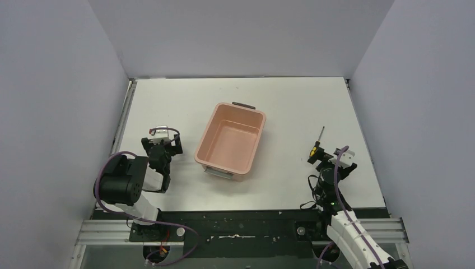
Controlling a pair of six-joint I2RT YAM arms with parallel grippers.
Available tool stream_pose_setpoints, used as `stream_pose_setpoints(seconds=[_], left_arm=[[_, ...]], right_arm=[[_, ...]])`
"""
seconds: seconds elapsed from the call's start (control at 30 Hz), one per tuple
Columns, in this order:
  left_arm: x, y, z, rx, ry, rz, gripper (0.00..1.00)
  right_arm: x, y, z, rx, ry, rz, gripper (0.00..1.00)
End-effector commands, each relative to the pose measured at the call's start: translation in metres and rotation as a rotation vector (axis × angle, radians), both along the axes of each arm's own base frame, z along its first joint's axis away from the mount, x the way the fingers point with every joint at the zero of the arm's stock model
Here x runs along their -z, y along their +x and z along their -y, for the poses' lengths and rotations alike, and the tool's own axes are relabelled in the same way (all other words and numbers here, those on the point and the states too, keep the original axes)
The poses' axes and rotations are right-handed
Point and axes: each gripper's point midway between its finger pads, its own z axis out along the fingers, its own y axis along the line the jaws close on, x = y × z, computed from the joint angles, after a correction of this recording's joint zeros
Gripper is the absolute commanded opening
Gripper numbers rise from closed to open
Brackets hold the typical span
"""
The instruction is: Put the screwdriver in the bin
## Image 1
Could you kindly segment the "black yellow screwdriver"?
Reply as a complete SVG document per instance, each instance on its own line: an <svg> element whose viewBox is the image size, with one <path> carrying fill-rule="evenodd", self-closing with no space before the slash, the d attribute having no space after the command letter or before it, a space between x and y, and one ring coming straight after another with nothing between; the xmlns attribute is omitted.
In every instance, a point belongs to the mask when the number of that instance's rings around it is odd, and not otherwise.
<svg viewBox="0 0 475 269"><path fill-rule="evenodd" d="M320 131L320 134L318 136L318 139L315 141L315 144L312 148L312 150L310 151L310 154L309 156L312 157L318 150L319 146L320 146L320 140L322 139L322 136L323 136L323 133L324 133L324 130L325 130L325 127L322 126L322 129Z"/></svg>

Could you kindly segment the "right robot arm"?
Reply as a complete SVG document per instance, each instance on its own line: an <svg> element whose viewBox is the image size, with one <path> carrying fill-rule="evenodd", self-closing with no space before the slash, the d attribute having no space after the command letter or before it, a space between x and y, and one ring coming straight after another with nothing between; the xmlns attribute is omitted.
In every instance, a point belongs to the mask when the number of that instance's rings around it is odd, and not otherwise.
<svg viewBox="0 0 475 269"><path fill-rule="evenodd" d="M392 257L371 237L339 190L338 184L357 169L354 159L355 153L348 146L329 154L317 141L310 151L308 163L319 163L317 175L309 176L316 179L310 189L313 207L321 208L319 230L339 248L352 268L408 268L404 260Z"/></svg>

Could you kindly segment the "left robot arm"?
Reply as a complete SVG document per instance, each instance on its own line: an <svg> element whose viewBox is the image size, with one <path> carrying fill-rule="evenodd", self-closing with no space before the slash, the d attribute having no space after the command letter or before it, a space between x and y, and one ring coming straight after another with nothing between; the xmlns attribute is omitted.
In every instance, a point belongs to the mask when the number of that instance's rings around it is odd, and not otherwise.
<svg viewBox="0 0 475 269"><path fill-rule="evenodd" d="M120 208L119 214L143 225L145 236L153 241L164 237L166 226L159 221L160 209L153 206L143 192L165 193L171 182L171 162L183 153L180 134L169 137L166 129L152 132L141 139L145 156L122 151L112 155L102 168L93 187L100 207L113 210L105 203Z"/></svg>

